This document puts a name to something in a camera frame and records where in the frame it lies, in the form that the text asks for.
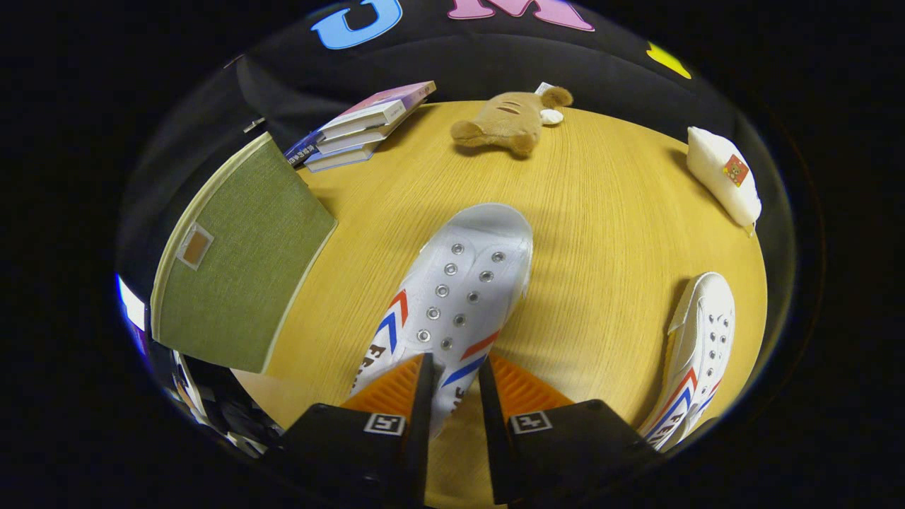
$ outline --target white pillow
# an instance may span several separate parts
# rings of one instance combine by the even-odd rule
[[[689,127],[686,161],[691,174],[710,190],[736,223],[750,226],[757,221],[761,205],[754,172],[734,143],[707,130]]]

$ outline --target sticker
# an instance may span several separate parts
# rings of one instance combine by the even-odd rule
[[[400,437],[403,431],[405,431],[405,418],[403,416],[371,414],[371,418],[365,424],[365,433]]]
[[[553,88],[553,85],[551,85],[547,82],[541,82],[540,86],[538,87],[537,90],[534,91],[534,93],[536,93],[537,95],[544,95],[545,91],[547,91],[548,89],[552,89],[552,88]]]
[[[210,248],[214,241],[214,236],[207,233],[207,230],[197,223],[192,223],[188,227],[186,238],[176,251],[176,258],[183,264],[188,265],[193,271],[198,270],[198,265],[205,259],[207,249]]]
[[[647,56],[651,57],[654,62],[665,65],[686,80],[691,79],[691,74],[684,67],[682,67],[681,62],[676,60],[676,57],[665,52],[662,48],[655,45],[654,43],[651,43],[650,41],[648,41],[648,44],[651,46],[651,49],[647,50]]]
[[[402,19],[399,0],[361,0],[360,4],[371,5],[377,14],[377,19],[364,28],[352,30],[348,27],[346,13],[351,10],[348,8],[330,14],[311,27],[312,32],[318,33],[325,48],[344,50],[366,43],[393,28]]]
[[[736,187],[741,187],[741,183],[745,180],[745,177],[748,176],[748,172],[748,167],[745,166],[745,163],[741,162],[741,159],[736,157],[735,154],[732,154],[732,157],[729,158],[729,162],[723,167],[723,173],[729,177],[729,180],[731,180]]]
[[[563,0],[490,0],[490,3],[514,17],[521,17],[528,11],[528,6],[534,4],[537,6],[534,17],[541,21],[585,32],[594,31],[594,27],[582,19],[575,7]],[[493,17],[496,13],[482,5],[481,0],[455,0],[455,9],[447,15],[451,19],[479,19]]]
[[[516,435],[553,428],[550,424],[550,419],[547,418],[547,414],[543,411],[512,416],[510,417],[510,423],[512,424],[512,432]]]

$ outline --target white label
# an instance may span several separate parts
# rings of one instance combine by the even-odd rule
[[[552,88],[553,88],[553,85],[551,85],[547,82],[541,82],[540,86],[538,87],[537,90],[534,91],[534,93],[536,93],[537,95],[544,95],[544,92],[547,91],[547,89],[552,89]]]
[[[213,235],[207,233],[207,230],[202,228],[201,225],[192,223],[192,225],[188,227],[186,237],[182,240],[182,244],[179,245],[179,249],[176,251],[176,259],[183,264],[188,265],[193,271],[196,271],[198,270],[201,261],[205,259],[207,250],[211,247],[213,242]]]

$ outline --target yellow shape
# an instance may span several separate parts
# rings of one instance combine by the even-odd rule
[[[656,46],[654,43],[648,42],[651,45],[651,49],[647,50],[647,55],[653,58],[655,62],[662,63],[666,67],[676,71],[683,78],[690,80],[691,74],[688,71],[685,71],[685,68],[681,66],[681,62],[676,60],[676,57],[670,55],[665,52],[659,46]]]

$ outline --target light wood surface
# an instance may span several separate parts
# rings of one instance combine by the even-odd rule
[[[482,101],[427,104],[367,162],[311,174],[339,222],[311,268],[262,375],[236,371],[284,427],[313,403],[344,401],[418,249],[456,212],[516,207],[534,229],[527,298],[494,351],[574,401],[600,398],[634,427],[660,393],[665,328],[695,275],[716,271],[736,301],[729,366],[699,424],[738,395],[760,349],[767,281],[757,237],[685,168],[688,147],[644,127],[565,109],[527,159],[459,149],[449,135]],[[480,387],[430,445],[434,507],[493,506]]]

